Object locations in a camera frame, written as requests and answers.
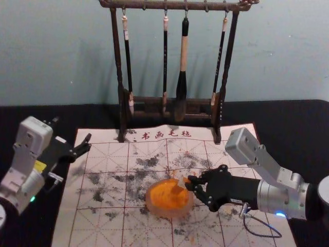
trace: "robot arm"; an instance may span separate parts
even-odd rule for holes
[[[328,218],[329,176],[321,181],[319,189],[304,182],[298,173],[281,167],[246,128],[232,131],[225,149],[239,165],[253,168],[262,179],[234,177],[226,165],[206,171],[199,178],[189,176],[192,183],[186,183],[187,189],[211,211],[233,203],[244,205],[241,215],[248,207],[287,218]],[[206,183],[203,191],[200,184]]]
[[[0,183],[0,230],[8,228],[26,209],[46,179],[55,180],[51,189],[63,181],[53,173],[57,165],[72,163],[90,150],[90,134],[75,148],[59,136],[52,137],[57,120],[42,122],[28,117],[21,122],[12,165]]]

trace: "black brush handle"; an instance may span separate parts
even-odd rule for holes
[[[126,58],[126,62],[127,62],[128,89],[129,89],[129,92],[131,93],[133,91],[132,69],[131,69],[131,63],[130,63],[128,19],[125,15],[122,17],[122,24],[123,24],[123,34],[124,34],[125,58]]]
[[[168,17],[163,19],[163,105],[167,97]]]

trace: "yellow label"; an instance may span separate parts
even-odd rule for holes
[[[37,170],[38,172],[42,172],[45,168],[47,167],[47,165],[45,163],[42,163],[40,161],[36,161],[34,164],[34,168],[35,170]]]

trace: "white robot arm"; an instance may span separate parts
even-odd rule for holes
[[[90,150],[90,134],[75,148],[59,136],[53,138],[52,126],[57,120],[42,122],[30,116],[21,122],[11,167],[0,183],[0,230],[26,209],[48,177],[54,179],[51,189],[63,181],[53,173],[58,163],[72,163]]]

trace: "wire cable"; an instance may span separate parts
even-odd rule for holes
[[[270,226],[269,224],[265,223],[264,221],[252,216],[252,215],[249,215],[249,217],[251,219],[254,219],[254,220],[257,220],[258,222],[262,223],[263,225],[265,225],[266,227],[270,228],[271,230],[273,230],[274,232],[276,232],[278,235],[263,235],[263,234],[258,234],[258,233],[254,233],[253,231],[251,231],[247,224],[246,224],[246,215],[243,216],[243,226],[245,227],[245,229],[250,233],[250,234],[253,234],[257,237],[262,237],[262,238],[281,238],[282,237],[282,234],[276,230],[274,227]]]

